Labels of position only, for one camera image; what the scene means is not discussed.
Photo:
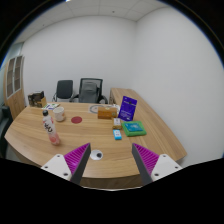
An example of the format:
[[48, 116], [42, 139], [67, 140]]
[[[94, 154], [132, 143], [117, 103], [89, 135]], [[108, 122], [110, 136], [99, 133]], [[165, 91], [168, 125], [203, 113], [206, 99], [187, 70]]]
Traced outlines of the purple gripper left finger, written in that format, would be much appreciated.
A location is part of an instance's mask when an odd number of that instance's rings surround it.
[[56, 154], [42, 169], [79, 185], [90, 153], [91, 147], [87, 143], [65, 155]]

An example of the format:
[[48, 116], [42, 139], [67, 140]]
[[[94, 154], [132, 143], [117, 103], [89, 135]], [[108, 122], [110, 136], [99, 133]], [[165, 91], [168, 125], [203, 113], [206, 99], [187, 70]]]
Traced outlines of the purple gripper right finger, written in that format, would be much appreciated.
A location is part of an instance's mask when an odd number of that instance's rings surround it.
[[158, 155], [136, 143], [132, 144], [132, 154], [143, 185], [152, 183], [182, 169], [182, 167], [167, 154]]

